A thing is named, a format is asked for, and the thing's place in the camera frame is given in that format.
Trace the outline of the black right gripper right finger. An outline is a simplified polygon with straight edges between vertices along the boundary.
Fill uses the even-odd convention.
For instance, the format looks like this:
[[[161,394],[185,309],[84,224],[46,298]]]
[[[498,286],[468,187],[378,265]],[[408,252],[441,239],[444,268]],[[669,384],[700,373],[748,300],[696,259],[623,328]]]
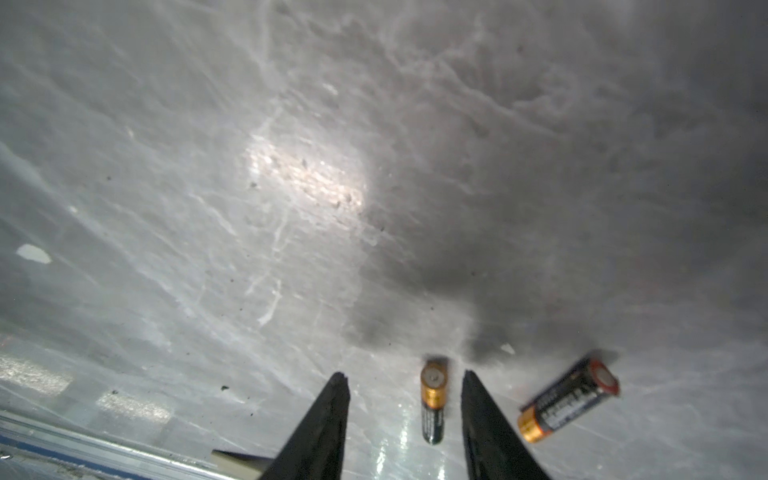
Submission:
[[[462,381],[461,418],[470,480],[550,480],[472,370]]]

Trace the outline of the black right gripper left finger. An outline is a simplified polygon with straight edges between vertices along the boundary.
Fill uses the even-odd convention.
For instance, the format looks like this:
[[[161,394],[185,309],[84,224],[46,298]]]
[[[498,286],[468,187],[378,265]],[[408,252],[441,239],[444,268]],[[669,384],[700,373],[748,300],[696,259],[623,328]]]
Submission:
[[[335,372],[261,479],[339,480],[349,403],[348,379]]]

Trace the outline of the black gold battery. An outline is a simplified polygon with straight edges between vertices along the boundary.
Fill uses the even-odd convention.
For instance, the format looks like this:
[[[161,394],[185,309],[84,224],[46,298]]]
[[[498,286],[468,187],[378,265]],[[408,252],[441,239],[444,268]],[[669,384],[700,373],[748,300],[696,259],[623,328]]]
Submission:
[[[430,445],[439,444],[445,432],[448,372],[444,363],[427,361],[420,373],[421,431]]]
[[[585,356],[520,409],[517,426],[537,443],[620,394],[620,383],[597,356]]]

